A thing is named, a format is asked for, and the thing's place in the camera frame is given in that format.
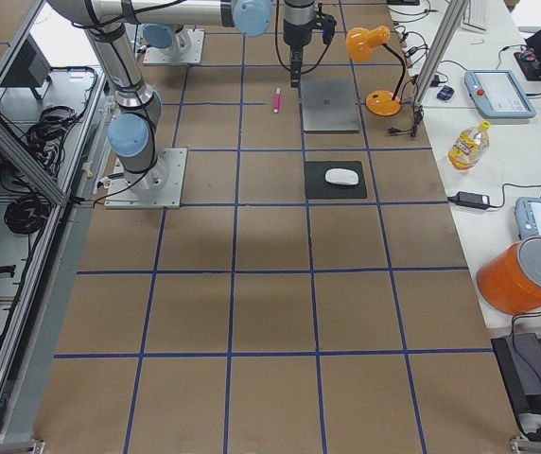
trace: bottle label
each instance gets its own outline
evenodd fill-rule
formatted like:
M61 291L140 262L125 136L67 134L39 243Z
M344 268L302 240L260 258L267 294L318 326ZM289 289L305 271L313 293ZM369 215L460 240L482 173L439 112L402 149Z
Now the bottle label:
M467 134L460 134L460 137L458 137L456 143L453 144L453 148L457 148L466 156L468 156L477 147L477 143L472 140Z

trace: lamp shade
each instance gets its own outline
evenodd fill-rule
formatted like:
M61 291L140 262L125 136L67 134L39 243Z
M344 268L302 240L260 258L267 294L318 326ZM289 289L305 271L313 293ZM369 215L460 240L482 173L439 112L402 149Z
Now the lamp shade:
M387 26L378 26L373 30L357 26L346 35L346 51L355 63L363 63L372 56L376 47L387 43L390 37Z

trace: blue tape grid line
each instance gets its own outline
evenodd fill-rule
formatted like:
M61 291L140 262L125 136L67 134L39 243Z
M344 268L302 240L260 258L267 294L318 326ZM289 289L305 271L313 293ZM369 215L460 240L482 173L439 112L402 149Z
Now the blue tape grid line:
M493 354L492 348L426 348L411 350L339 350L316 352L145 352L145 353L58 353L54 359L104 358L297 358L297 357L377 357L405 355Z
M301 96L301 89L298 87L298 97ZM302 103L298 106L298 112L300 114L301 125L304 124L304 114ZM300 141L302 147L302 157L303 161L306 162L306 146L305 146L305 133L304 130L300 129ZM308 199L305 200L305 209L306 209L306 237L308 239L308 266L310 273L310 294L312 301L312 322L313 322L313 331L315 336L315 353L321 351L321 345L319 342L319 319L317 314L317 293L316 293L316 283L315 283L315 261L313 256L313 245L312 245L312 223L310 218L310 206L311 203ZM317 372L317 396L319 401L319 427L321 431L321 448L323 454L327 454L327 430L325 428L325 409L323 404L323 372L321 365L321 357L319 355L315 356L315 368Z
M337 4L340 8L340 12L342 12L342 2L338 2ZM344 25L344 30L346 29L345 21L342 14L342 24ZM415 385L413 382L413 376L412 371L410 367L410 356L411 355L426 355L426 354L476 354L476 353L483 353L483 354L489 354L492 353L491 348L454 348L454 349L408 349L407 341L405 338L405 329L403 326L403 320L400 313L400 307L398 302L398 293L396 289L396 284L394 281L394 273L398 271L460 271L460 270L467 270L467 267L421 267L421 268L398 268L392 266L392 260L390 257L390 251L388 246L388 241L386 237L386 229L384 225L384 220L382 217L382 206L385 205L409 205L409 204L445 204L446 201L380 201L378 196L378 188L375 183L375 171L373 167L373 160L372 155L374 151L378 150L386 150L386 151L398 151L399 149L394 148L371 148L369 144L369 139L366 133L366 130L363 128L363 136L365 141L365 149L363 148L351 148L345 151L361 151L367 153L367 159L370 162L370 168L372 171L372 177L373 179L373 187L375 191L376 196L376 202L343 202L343 203L332 203L332 202L311 202L306 200L304 203L260 203L260 204L247 204L249 206L303 206L306 210L306 228L307 228L307 235L308 235L308 252L309 252L309 270L295 270L295 271L238 271L236 269L236 244L237 244L237 221L238 221L238 207L245 206L246 204L239 203L238 202L238 192L239 192L239 170L240 170L240 155L242 152L264 152L264 151L294 151L294 152L301 152L303 153L303 158L306 158L306 153L310 151L333 151L334 149L310 149L306 150L305 148L305 137L304 133L301 131L301 148L300 149L294 149L294 150L276 150L276 149L242 149L241 148L241 137L242 137L242 124L243 124L243 107L249 106L249 105L266 105L267 103L260 103L260 102L245 102L244 101L244 79L245 79L245 71L247 67L252 66L261 66L261 67L269 67L269 66L276 66L276 65L246 65L245 64L245 38L242 37L242 63L240 65L202 65L203 67L238 67L241 69L241 80L240 80L240 100L239 102L231 103L231 102L198 102L198 103L186 103L184 102L184 96L186 93L186 86L188 81L188 74L191 67L187 67L186 74L184 76L183 81L183 91L181 94L181 100L178 103L165 103L166 106L177 106L178 107L178 115L177 115L177 121L174 129L174 137L172 140L172 146L175 147L176 138L178 137L179 127L180 127L180 121L181 116L183 112L183 106L189 106L189 105L218 105L218 106L224 106L224 105L238 105L239 106L239 126L238 126L238 141L237 141L237 164L236 164L236 203L190 203L190 204L183 204L183 206L227 206L227 207L234 207L234 231L233 231L233 249L232 249L232 264L231 264L231 270L230 271L163 271L158 269L159 264L159 257L161 254L161 246L163 243L163 235L164 235L164 229L166 224L166 217L169 216L167 210L164 210L162 221L160 225L160 231L158 235L158 241L157 241L157 248L155 252L155 260L153 269L150 271L79 271L80 275L104 275L104 274L150 274L151 275L151 282L150 282L150 288L149 288L149 295L148 295L148 305L147 305L147 311L146 311L146 317L145 322L143 326L143 333L142 333L142 339L141 339L141 346L140 351L138 353L100 353L100 354L57 354L55 355L56 359L87 359L87 358L137 358L138 359L138 365L136 368L136 374L134 378L134 386L133 386L133 392L132 392L132 399L131 399L131 408L130 408L130 415L129 415L129 421L128 421L128 427L126 430L126 438L124 443L124 454L128 454L130 450L130 440L131 440L131 431L133 426L133 419L136 409L136 402L138 398L138 389L140 385L140 377L142 374L142 367L143 362L145 358L226 358L227 360L227 368L226 368L226 389L225 389L225 414L224 414L224 437L223 437L223 453L228 454L229 449L229 429L230 429L230 403L231 403L231 372L232 372L232 358L292 358L292 357L314 357L316 359L316 371L317 371L317 386L318 386L318 398L319 398L319 418L320 418L320 428L321 428L321 438L322 438L322 447L323 447L323 454L327 454L328 452L328 446L327 446L327 439L326 439L326 430L325 430L325 421L324 421L324 407L323 407L323 372L322 372L322 360L323 357L333 357L333 356L386 356L386 355L398 355L398 356L404 356L406 366L407 366L407 372L408 372L408 378L410 383L410 392L411 392L411 399L415 411L415 418L416 423L418 427L419 437L420 437L420 443L422 446L422 450L424 454L428 453L427 447L426 447L426 441L425 441L425 435L422 427L421 417L419 413L417 398L415 394ZM367 64L367 66L391 66L390 63L370 63ZM355 87L358 94L358 87L357 87L357 78L355 75L354 65L350 62L347 64L337 63L337 64L327 64L327 66L350 66L353 79L355 82ZM358 103L359 108L359 117L361 120L361 123L364 125L364 116L363 116L363 110L362 110L362 104ZM300 116L302 117L302 107L300 106ZM407 151L411 150L424 150L428 151L431 148L429 147L414 147L414 148L402 148L406 149ZM208 150L206 148L202 149L191 149L190 151L221 151L221 150ZM349 269L349 270L316 270L314 267L314 257L312 252L312 233L311 233L311 218L310 218L310 207L311 206L352 206L352 205L369 205L369 206L376 206L379 214L380 219L380 227L382 232L382 238L384 242L384 248L387 255L388 260L388 267L387 268L369 268L369 269ZM315 275L317 273L329 273L329 272L365 272L365 271L387 271L390 274L391 277L391 284L393 288L393 298L395 301L395 310L397 312L397 320L399 324L399 330L400 330L400 336L402 341L402 349L394 349L394 350L353 350L353 351L322 351L320 346L320 339L319 339L319 323L318 323L318 314L317 314L317 301L316 301L316 291L315 291ZM158 353L147 353L146 352L146 343L147 343L147 335L148 335L148 324L150 319L150 314L152 310L152 301L154 296L154 290L155 290L155 282L156 277L158 274L188 274L188 273L231 273L231 291L230 291L230 305L229 305L229 331L228 331L228 340L227 340L227 352L158 352ZM234 352L233 351L233 329L234 329L234 309L235 309L235 281L236 276L240 273L247 274L247 273L308 273L310 274L310 283L311 283L311 300L312 300L312 320L313 320L313 328L314 328L314 338L315 338L315 351L314 352Z
M190 67L186 67L186 74L184 75L183 82L183 92L181 94L181 101L184 101L184 94L186 93L186 82L188 81L188 71ZM176 146L176 137L178 137L178 125L180 124L180 118L182 115L183 106L179 106L178 115L176 120L176 128L174 130L174 137L172 139L172 147ZM153 262L153 269L150 278L150 289L148 291L148 302L147 302L147 311L145 315L145 322L143 324L142 338L140 341L140 354L138 357L138 365L136 367L136 377L134 379L134 387L131 395L131 404L130 404L130 415L128 417L128 427L126 428L126 438L123 446L123 453L129 454L130 452L130 440L131 440L131 429L133 426L134 413L136 410L136 402L138 400L138 389L140 387L140 376L142 374L143 359L145 350L147 348L147 335L148 335L148 323L150 320L150 313L152 310L153 296L155 293L155 282L157 280L157 267L159 265L159 257L161 255L161 246L164 239L164 229L166 227L166 218L167 218L167 209L164 208L161 218L161 224L159 226L159 235L157 235L157 247L155 249L155 260Z
M346 30L346 22L344 20L344 14L343 14L343 8L342 8L341 0L339 0L338 3L339 3L339 8L340 8L340 16L341 16L341 20L342 20L342 27L344 29L343 33L345 35L346 34L346 31L345 31ZM351 66L351 72L352 72L352 75L353 75L353 82L355 83L355 93L357 95L357 99L361 99L360 91L358 89L358 84L357 84L357 74L355 72L355 66L353 65L352 60L350 60L350 66ZM365 125L365 117L363 115L363 109L362 109L362 106L361 106L360 103L358 104L358 111L359 111L359 116L360 116L360 120L361 120L361 125L363 126L362 129L363 129L363 138L365 140L365 146L369 150L369 148L370 148L369 137L367 136L367 130L364 127L364 125ZM375 177L374 160L372 159L372 153L370 151L368 151L367 155L368 155L368 160L369 160L369 166L370 166L370 169L371 169L371 172L372 172L372 185L374 187L375 199L378 202L380 202L379 190L377 188L377 179ZM420 409L419 409L418 400L417 400L416 391L415 391L415 383L414 383L414 380L413 380L413 372L411 370L410 355L408 353L407 339L406 339L406 336L405 336L405 326L403 325L403 317L402 317L402 314L401 314L401 308L400 308L400 304L399 304L399 298L398 298L398 292L397 292L397 288L396 288L396 282L394 280L393 262L392 262L391 252L390 252L390 248L389 248L389 244L388 244L388 237L387 237L387 233L386 233L386 226L384 224L384 217L383 217L383 214L382 214L382 204L381 203L379 203L378 206L377 206L377 213L378 213L378 217L379 217L380 231L382 233L382 240L384 242L384 251L386 253L386 259L388 261L389 275L390 275L390 278L391 278L391 287L393 288L394 309L396 311L396 317L397 317L398 326L399 326L399 332L400 332L400 336L401 336L401 343L403 345L403 357L404 357L404 360L405 360L405 365L406 365L407 375L408 375L408 381L409 381L409 384L410 384L411 403L413 405L413 412L415 414L415 422L416 422L416 426L418 428L418 436L419 436L419 440L420 440L420 446L422 447L422 453L423 454L428 454L428 449L427 449L427 445L426 445L426 437L425 437L425 434L424 434L424 427L422 425L422 419L421 419L421 416L420 416Z
M341 273L341 272L383 272L383 271L466 271L468 267L385 267L385 268L344 268L339 270L316 269L313 274ZM309 274L310 270L99 270L99 271L78 271L78 275L99 276L114 274Z
M241 39L241 62L245 62L245 36ZM239 82L239 98L241 106L239 108L239 129L236 142L236 176L235 176L235 200L239 202L239 175L241 170L241 138L243 135L243 97L244 97L245 68L241 68L241 80ZM231 256L231 296L229 302L229 333L227 350L229 355L233 352L233 328L235 323L235 279L236 279L236 241L237 241L237 223L238 207L234 208L233 217L233 249ZM233 359L231 356L226 358L226 390L224 397L224 437L222 439L222 452L229 452L229 428L231 422L231 372L233 370Z

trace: white table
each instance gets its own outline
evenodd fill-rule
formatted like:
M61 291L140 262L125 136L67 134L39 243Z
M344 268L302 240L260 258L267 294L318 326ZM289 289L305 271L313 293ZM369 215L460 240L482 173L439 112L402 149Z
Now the white table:
M430 4L440 12L404 24L407 30L422 34L429 45L447 7L445 0L430 0ZM501 48L524 43L503 2L487 0L487 6L488 32L480 34L458 29L443 60L457 61L467 69L496 69L497 53ZM399 10L412 13L427 7L428 4L422 1L420 7L401 7ZM394 13L392 17L395 21L406 19ZM417 37L410 36L408 39L408 45L420 43ZM525 80L513 57L515 51L509 49L501 53L502 64L499 68L512 70L527 93L541 92L541 82ZM421 63L411 68L410 74L419 73L420 68ZM424 122L445 193L481 193L489 195L492 204L501 204L501 187L504 183L541 184L541 98L532 100L537 110L535 118L492 121L489 130L491 145L486 155L472 169L460 172L446 159L447 152L460 131L478 125L483 118L465 89L464 71L452 63L441 64L439 70L448 75L448 85L454 88L455 94L449 102L443 102L436 98L440 88L430 88L423 104ZM514 215L516 199L523 196L539 197L540 194L541 189L507 188L504 207L487 212L450 205L473 281L480 267L518 240ZM487 327L509 328L511 317L493 309L478 290L477 294ZM528 327L541 326L541 319L523 324Z

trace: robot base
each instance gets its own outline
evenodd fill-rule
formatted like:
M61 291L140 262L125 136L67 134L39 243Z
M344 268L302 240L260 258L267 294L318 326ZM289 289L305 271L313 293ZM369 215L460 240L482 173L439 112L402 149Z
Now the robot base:
M159 153L167 170L167 183L155 192L133 192L130 189L120 194L108 197L104 205L114 209L143 209L143 208L180 208L183 193L184 170L186 169L186 148L164 148ZM114 173L123 172L123 166L116 161ZM118 192L127 187L125 179L111 180L109 193Z
M200 64L201 53L203 51L203 30L188 29L186 31L191 41L191 47L183 54L175 57L164 54L161 50L154 47L147 49L145 54L145 66L179 66L185 64Z

